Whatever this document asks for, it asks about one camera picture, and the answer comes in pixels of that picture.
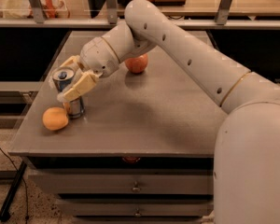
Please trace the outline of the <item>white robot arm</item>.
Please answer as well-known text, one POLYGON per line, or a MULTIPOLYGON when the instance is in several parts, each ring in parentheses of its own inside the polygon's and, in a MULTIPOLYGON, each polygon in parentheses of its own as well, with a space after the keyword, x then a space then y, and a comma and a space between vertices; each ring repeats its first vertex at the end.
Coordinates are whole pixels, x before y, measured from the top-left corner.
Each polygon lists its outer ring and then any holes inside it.
POLYGON ((124 17, 64 63, 76 75, 58 100, 73 101, 126 59, 162 48, 228 115, 215 144, 215 223, 280 224, 280 87, 174 25, 147 0, 132 0, 124 17))

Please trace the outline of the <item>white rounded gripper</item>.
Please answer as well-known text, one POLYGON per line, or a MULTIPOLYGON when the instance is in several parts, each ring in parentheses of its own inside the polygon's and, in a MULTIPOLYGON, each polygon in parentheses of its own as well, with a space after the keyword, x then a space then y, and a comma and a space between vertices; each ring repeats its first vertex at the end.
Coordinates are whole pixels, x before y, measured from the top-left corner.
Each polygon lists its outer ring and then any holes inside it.
POLYGON ((69 57, 60 65, 60 68, 71 69, 74 72, 87 71, 82 72, 74 84, 57 95, 59 102, 67 103, 91 91, 96 86, 99 77, 109 77, 115 73, 119 69, 119 60, 104 39, 95 37, 83 46, 79 56, 69 57))

